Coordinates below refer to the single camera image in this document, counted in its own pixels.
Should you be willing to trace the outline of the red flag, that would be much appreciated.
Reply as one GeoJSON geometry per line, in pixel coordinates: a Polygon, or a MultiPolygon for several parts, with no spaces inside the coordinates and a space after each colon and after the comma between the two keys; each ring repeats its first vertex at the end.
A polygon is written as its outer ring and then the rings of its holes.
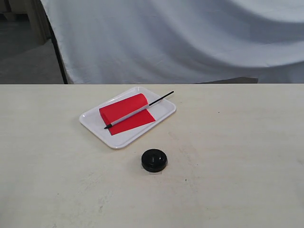
{"type": "Polygon", "coordinates": [[[156,125],[176,111],[176,106],[165,99],[171,94],[173,92],[149,102],[145,94],[138,93],[101,107],[99,113],[104,128],[114,136],[147,124],[156,125]]]}

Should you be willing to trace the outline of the black round flag base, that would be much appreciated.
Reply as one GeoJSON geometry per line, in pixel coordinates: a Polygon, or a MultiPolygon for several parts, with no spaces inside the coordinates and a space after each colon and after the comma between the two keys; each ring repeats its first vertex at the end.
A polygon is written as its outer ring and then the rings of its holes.
{"type": "Polygon", "coordinates": [[[159,149],[146,150],[141,156],[142,167],[152,173],[161,172],[168,163],[166,154],[159,149]]]}

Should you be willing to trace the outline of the white plastic tray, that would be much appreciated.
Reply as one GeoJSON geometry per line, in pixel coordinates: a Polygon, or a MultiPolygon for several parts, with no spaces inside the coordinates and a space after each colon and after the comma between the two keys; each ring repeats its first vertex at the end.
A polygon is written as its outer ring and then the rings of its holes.
{"type": "Polygon", "coordinates": [[[176,111],[176,105],[144,87],[133,87],[79,117],[80,123],[112,149],[121,149],[176,111]]]}

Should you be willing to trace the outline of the white backdrop cloth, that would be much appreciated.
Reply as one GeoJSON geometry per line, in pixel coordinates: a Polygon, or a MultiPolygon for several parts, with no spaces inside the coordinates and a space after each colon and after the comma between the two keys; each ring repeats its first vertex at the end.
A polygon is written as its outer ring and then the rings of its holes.
{"type": "Polygon", "coordinates": [[[304,81],[301,0],[44,0],[76,84],[304,81]]]}

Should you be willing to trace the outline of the black backdrop stand pole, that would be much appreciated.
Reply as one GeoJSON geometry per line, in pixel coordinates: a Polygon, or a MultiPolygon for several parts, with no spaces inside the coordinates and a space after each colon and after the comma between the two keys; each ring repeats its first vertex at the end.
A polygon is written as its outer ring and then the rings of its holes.
{"type": "Polygon", "coordinates": [[[67,76],[66,76],[64,64],[62,62],[62,58],[61,58],[61,54],[60,54],[60,51],[59,51],[59,46],[58,46],[58,43],[57,43],[57,39],[55,37],[54,31],[52,29],[52,26],[51,26],[49,20],[47,22],[48,22],[48,26],[49,26],[49,29],[50,29],[51,42],[52,42],[53,47],[54,47],[54,51],[55,51],[58,66],[59,66],[59,69],[60,69],[60,73],[61,73],[64,84],[67,85],[68,84],[68,79],[67,79],[67,76]]]}

